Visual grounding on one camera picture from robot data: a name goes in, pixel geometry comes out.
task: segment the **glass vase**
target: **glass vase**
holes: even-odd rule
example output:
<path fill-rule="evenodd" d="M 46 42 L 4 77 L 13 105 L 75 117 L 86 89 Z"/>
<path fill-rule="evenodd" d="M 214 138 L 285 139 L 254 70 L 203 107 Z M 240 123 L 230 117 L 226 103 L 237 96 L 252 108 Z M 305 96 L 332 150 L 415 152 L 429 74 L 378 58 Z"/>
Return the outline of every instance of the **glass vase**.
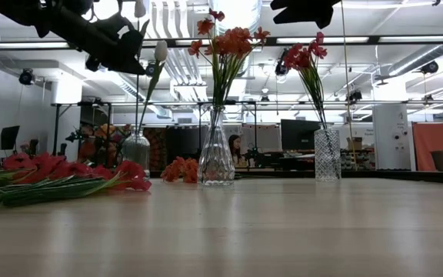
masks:
<path fill-rule="evenodd" d="M 337 182 L 341 179 L 339 131 L 323 129 L 314 132 L 315 180 Z"/>
<path fill-rule="evenodd" d="M 234 184 L 235 167 L 223 129 L 224 107 L 211 110 L 211 124 L 199 158 L 198 182 L 206 186 Z"/>
<path fill-rule="evenodd" d="M 146 178 L 150 179 L 150 142 L 143 136 L 143 130 L 131 135 L 122 144 L 122 157 L 125 161 L 139 164 L 146 173 Z"/>

